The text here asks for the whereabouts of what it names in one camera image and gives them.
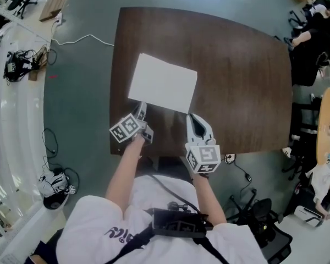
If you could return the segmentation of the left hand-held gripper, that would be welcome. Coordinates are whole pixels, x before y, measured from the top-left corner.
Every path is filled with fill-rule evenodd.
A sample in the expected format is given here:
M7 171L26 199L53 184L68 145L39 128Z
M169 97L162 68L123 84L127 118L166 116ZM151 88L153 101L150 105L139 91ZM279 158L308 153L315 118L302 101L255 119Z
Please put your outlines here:
M135 110L123 117L109 129L110 134L121 144L134 140L140 134L145 142L152 144L154 132L146 122L147 103L140 102Z

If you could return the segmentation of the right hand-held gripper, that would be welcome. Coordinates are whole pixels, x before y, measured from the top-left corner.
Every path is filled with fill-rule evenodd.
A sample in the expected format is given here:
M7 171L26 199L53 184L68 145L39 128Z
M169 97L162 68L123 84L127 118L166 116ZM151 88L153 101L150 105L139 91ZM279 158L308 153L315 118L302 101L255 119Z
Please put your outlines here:
M186 116L186 160L194 174L213 173L221 163L220 146L217 145L211 126L197 114Z

